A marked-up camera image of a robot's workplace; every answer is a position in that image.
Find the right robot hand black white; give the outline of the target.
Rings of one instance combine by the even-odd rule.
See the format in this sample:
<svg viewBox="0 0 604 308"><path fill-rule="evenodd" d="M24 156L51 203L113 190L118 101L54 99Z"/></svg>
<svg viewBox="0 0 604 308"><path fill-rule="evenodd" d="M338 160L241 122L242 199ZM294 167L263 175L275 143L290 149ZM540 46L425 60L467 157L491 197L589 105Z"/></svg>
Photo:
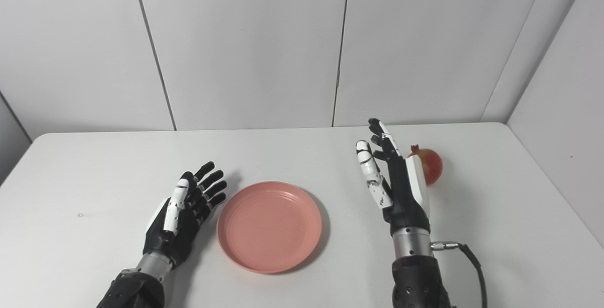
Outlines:
<svg viewBox="0 0 604 308"><path fill-rule="evenodd" d="M373 134L371 142L380 149L373 151L367 141L360 140L356 143L357 159L369 193L382 209L384 220L390 224L390 232L406 228L430 232L428 215L414 196L411 167L386 126L375 117L368 123Z"/></svg>

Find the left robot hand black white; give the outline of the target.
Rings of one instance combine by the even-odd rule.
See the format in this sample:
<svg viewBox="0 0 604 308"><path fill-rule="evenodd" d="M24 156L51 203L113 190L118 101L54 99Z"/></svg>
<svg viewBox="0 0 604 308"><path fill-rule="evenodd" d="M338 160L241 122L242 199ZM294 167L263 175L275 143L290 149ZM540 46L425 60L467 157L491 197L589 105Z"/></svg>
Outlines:
<svg viewBox="0 0 604 308"><path fill-rule="evenodd" d="M225 202L224 171L209 161L196 173L186 171L164 200L145 233L143 254L158 253L173 268L190 256L201 225Z"/></svg>

